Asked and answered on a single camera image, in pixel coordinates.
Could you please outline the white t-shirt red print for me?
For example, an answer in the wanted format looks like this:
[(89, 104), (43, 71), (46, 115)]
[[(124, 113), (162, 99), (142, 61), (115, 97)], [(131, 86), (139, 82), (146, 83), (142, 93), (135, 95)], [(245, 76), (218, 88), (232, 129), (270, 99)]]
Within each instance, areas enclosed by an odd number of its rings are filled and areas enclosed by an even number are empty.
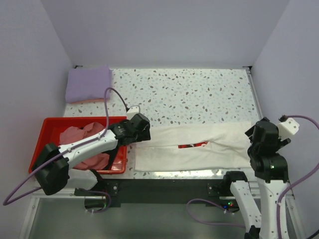
[(247, 168), (251, 122), (159, 126), (135, 149), (137, 171), (192, 171)]

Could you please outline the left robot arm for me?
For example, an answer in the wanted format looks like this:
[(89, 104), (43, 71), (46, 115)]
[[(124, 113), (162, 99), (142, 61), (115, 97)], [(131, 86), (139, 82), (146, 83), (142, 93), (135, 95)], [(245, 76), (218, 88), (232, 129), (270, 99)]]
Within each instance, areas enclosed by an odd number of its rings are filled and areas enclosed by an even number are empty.
[(98, 172), (74, 167), (99, 153), (110, 155), (108, 166), (111, 167), (120, 147), (150, 140), (150, 127), (149, 119), (138, 113), (131, 119), (107, 125), (103, 131), (86, 139), (60, 146), (49, 143), (33, 164), (32, 172), (45, 195), (58, 193), (71, 179), (76, 181), (76, 188), (99, 195), (103, 183)]

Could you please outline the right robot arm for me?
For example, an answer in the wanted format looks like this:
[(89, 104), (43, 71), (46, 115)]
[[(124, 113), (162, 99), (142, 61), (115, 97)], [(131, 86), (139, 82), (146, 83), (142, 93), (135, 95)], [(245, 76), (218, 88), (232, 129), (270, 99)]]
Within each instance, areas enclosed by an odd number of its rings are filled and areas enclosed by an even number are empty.
[(222, 190), (234, 196), (244, 220), (246, 239), (287, 239), (284, 190), (288, 186), (288, 164), (278, 150), (290, 143), (281, 140), (279, 128), (262, 118), (245, 133), (251, 145), (247, 150), (250, 164), (259, 186), (261, 206), (257, 206), (246, 174), (228, 171), (223, 177)]

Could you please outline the black garment in bin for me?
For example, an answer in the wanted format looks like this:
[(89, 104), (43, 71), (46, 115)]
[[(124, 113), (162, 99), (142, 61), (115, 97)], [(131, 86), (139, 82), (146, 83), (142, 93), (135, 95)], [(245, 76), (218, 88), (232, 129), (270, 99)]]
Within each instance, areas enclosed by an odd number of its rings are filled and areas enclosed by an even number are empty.
[(109, 159), (108, 159), (108, 164), (105, 167), (106, 170), (113, 170), (113, 165), (116, 160), (118, 151), (119, 151), (119, 147), (116, 147), (112, 150), (107, 151), (107, 154), (109, 155)]

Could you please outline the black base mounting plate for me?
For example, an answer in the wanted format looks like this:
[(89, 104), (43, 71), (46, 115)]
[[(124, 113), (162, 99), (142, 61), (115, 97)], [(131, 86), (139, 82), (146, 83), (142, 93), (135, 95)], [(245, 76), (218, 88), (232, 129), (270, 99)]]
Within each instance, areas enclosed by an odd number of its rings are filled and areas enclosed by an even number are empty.
[(239, 206), (229, 189), (222, 189), (221, 179), (105, 179), (92, 190), (75, 189), (75, 196), (84, 196), (88, 209), (103, 207), (111, 197), (111, 207), (122, 204), (186, 204), (192, 199), (204, 199), (216, 203), (222, 209), (239, 211)]

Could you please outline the folded purple t-shirt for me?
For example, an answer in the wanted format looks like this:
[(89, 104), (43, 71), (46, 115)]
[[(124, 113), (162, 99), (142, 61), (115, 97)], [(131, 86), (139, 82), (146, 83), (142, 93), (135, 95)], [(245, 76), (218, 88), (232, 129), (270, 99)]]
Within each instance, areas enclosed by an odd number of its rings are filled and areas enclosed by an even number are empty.
[(65, 101), (108, 99), (105, 90), (112, 86), (112, 70), (108, 65), (97, 68), (73, 68), (68, 72)]

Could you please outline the pink t-shirt in bin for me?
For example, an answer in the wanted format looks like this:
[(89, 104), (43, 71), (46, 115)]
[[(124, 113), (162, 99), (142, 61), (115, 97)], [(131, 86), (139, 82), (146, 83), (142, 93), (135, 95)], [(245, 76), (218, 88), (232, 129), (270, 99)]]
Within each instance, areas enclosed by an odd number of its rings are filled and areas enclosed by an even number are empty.
[[(91, 137), (94, 134), (97, 134), (103, 131), (105, 127), (98, 123), (93, 122), (87, 124), (86, 126), (79, 128), (71, 126), (62, 132), (59, 136), (59, 144), (70, 144), (80, 140), (83, 140), (87, 137)], [(109, 163), (109, 155), (106, 153), (99, 153), (95, 156), (92, 156), (80, 163), (78, 163), (74, 169), (78, 170), (103, 170)]]

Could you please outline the red plastic bin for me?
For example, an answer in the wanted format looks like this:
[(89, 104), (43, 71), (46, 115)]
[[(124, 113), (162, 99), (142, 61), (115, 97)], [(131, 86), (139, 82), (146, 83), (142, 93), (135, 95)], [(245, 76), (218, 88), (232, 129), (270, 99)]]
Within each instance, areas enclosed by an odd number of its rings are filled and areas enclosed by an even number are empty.
[[(60, 135), (69, 127), (82, 128), (89, 124), (99, 123), (106, 125), (105, 117), (66, 117), (66, 118), (46, 118), (43, 121), (34, 154), (29, 166), (29, 173), (32, 171), (33, 164), (40, 155), (44, 146), (48, 143), (59, 145)], [(123, 174), (127, 165), (127, 148), (121, 146), (118, 149), (115, 160), (111, 167), (107, 168), (107, 163), (111, 161), (110, 153), (99, 154), (88, 160), (79, 163), (75, 169), (86, 170), (95, 169), (100, 174)]]

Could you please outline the aluminium frame rail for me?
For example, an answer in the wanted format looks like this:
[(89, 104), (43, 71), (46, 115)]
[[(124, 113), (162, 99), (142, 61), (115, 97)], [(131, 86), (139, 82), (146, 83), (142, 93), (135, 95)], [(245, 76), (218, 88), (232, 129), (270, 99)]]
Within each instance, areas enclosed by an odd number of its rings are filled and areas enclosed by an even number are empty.
[[(250, 181), (249, 182), (249, 187), (250, 187), (250, 191), (251, 191), (251, 194), (253, 196), (253, 198), (261, 198), (261, 194), (260, 194), (260, 189), (259, 189), (259, 185), (256, 181)], [(278, 199), (280, 193), (275, 193), (275, 194), (272, 194), (271, 196), (268, 195), (268, 198), (269, 197), (272, 197), (272, 198), (275, 198), (275, 199)], [(286, 195), (285, 195), (286, 198), (292, 198), (294, 199), (295, 196), (294, 196), (294, 193), (292, 192), (292, 190), (290, 190)]]

